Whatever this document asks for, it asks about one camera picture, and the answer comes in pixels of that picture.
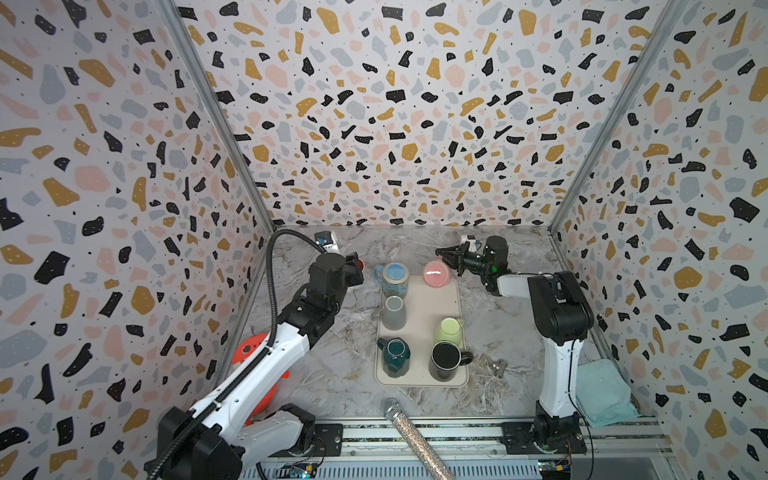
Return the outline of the pink mug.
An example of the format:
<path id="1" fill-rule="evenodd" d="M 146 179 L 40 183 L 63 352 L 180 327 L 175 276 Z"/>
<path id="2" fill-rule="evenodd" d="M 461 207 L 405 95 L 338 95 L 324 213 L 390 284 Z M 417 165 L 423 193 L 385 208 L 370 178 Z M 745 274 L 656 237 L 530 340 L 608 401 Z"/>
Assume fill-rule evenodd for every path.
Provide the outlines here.
<path id="1" fill-rule="evenodd" d="M 422 278 L 431 288 L 442 288 L 448 285 L 452 278 L 451 269 L 440 259 L 427 263 L 422 271 Z"/>

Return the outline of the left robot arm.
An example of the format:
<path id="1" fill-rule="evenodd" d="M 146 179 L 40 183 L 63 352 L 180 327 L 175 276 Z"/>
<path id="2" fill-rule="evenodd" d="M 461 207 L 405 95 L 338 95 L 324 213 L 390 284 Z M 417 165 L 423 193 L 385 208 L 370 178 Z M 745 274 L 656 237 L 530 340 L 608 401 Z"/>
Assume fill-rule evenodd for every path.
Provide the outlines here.
<path id="1" fill-rule="evenodd" d="M 170 409 L 158 427 L 151 479 L 237 479 L 269 456 L 312 443 L 314 417 L 287 404 L 266 419 L 247 421 L 258 403 L 333 325 L 349 288 L 364 281 L 357 254 L 325 252 L 309 267 L 306 287 L 277 317 L 268 337 L 230 375 L 188 410 Z"/>

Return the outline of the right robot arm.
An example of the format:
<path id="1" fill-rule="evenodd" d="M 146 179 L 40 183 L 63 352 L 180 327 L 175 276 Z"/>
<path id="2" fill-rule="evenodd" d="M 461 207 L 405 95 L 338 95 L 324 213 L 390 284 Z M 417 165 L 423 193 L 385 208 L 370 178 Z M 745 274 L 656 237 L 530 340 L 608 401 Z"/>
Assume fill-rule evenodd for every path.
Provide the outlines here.
<path id="1" fill-rule="evenodd" d="M 542 452 L 577 451 L 583 445 L 582 414 L 575 401 L 578 360 L 594 314 L 575 275 L 512 271 L 508 243 L 501 236 L 484 242 L 464 236 L 460 244 L 438 248 L 435 254 L 457 275 L 477 275 L 493 296 L 530 301 L 535 327 L 544 341 L 544 384 L 530 430 L 522 437 Z"/>

